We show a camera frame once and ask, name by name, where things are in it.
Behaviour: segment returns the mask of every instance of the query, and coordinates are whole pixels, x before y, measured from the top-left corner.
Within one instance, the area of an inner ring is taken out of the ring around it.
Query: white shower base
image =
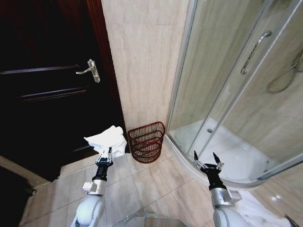
[[[169,134],[192,160],[195,150],[201,162],[215,164],[214,152],[224,163],[223,170],[220,173],[222,179],[235,183],[251,183],[255,182],[267,170],[276,166],[274,160],[265,156],[223,126],[218,128],[201,153],[203,146],[211,135],[207,129],[214,129],[217,124],[213,119],[206,122],[190,148],[202,123],[203,121],[198,121],[172,130]]]

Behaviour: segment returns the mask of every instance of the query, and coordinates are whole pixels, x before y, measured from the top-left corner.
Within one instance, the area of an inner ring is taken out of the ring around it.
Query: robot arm
[[[98,166],[96,175],[92,178],[92,182],[85,182],[83,185],[83,190],[89,196],[78,206],[71,227],[97,227],[103,215],[107,169],[114,164],[111,158],[111,149],[109,152],[100,154],[95,163]]]
[[[194,152],[194,163],[201,172],[207,175],[209,181],[209,190],[212,195],[212,204],[214,208],[214,225],[216,227],[249,227],[244,218],[235,210],[231,209],[235,202],[241,199],[238,191],[227,190],[219,177],[224,163],[221,163],[219,157],[213,153],[217,165],[203,164],[199,162],[196,152]]]

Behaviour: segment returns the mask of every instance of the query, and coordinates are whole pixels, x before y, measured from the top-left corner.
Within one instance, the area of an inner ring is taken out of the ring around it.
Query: dark wooden door
[[[1,0],[0,30],[1,155],[52,181],[94,154],[83,137],[125,131],[100,0]]]

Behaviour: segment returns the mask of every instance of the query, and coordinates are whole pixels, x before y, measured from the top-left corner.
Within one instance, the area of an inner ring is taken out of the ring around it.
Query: door frame
[[[99,55],[101,57],[101,64],[104,69],[105,74],[102,77],[105,77],[109,82],[110,97],[114,100],[115,109],[117,115],[123,119],[122,125],[119,125],[123,129],[123,135],[127,139],[127,132],[122,112],[121,100],[118,91],[117,79],[115,74],[114,63],[112,59],[112,53],[110,50],[107,28],[105,23],[105,18],[103,14],[102,2],[101,0],[86,0],[86,4],[89,11],[89,17],[92,23],[93,31],[96,37],[97,45],[99,48]],[[126,145],[126,153],[130,153],[129,145]]]

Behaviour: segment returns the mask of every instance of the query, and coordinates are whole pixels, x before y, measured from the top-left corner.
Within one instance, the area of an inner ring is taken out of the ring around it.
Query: silver grab bar
[[[241,68],[241,71],[240,71],[240,72],[241,72],[242,75],[245,75],[245,74],[247,73],[246,68],[247,68],[247,66],[248,66],[248,64],[249,64],[249,62],[250,62],[250,60],[251,60],[252,57],[254,56],[255,52],[257,51],[257,49],[258,49],[259,46],[261,45],[262,41],[263,41],[265,38],[270,37],[271,34],[272,34],[271,31],[266,31],[266,32],[264,32],[264,33],[260,36],[260,38],[259,38],[258,41],[256,42],[254,48],[253,48],[252,51],[250,52],[250,55],[248,56],[246,62],[244,63],[244,65],[243,65],[242,68]]]

